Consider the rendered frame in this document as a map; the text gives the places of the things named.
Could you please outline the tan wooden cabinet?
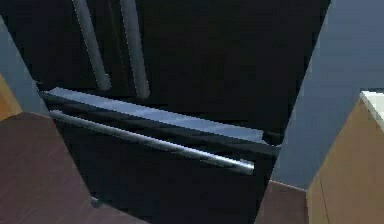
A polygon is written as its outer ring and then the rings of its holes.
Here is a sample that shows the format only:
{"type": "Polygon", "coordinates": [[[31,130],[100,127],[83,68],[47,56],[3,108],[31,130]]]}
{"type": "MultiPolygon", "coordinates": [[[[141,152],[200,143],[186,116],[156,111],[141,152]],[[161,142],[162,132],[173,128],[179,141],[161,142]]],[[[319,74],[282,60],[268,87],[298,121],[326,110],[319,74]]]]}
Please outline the tan wooden cabinet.
{"type": "Polygon", "coordinates": [[[18,100],[0,74],[0,121],[22,113],[18,100]]]}
{"type": "Polygon", "coordinates": [[[384,224],[384,91],[363,91],[307,194],[308,224],[384,224]]]}

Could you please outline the black fridge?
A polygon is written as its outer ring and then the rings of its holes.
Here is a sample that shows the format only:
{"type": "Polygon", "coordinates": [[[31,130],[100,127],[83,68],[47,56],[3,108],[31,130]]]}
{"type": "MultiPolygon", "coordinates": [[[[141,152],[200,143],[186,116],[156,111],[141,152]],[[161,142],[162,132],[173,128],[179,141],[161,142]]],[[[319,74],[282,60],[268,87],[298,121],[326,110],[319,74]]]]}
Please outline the black fridge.
{"type": "Polygon", "coordinates": [[[0,0],[49,112],[241,162],[252,175],[53,119],[94,207],[148,224],[254,224],[331,0],[135,0],[148,98],[120,0],[86,0],[98,88],[72,0],[0,0]]]}

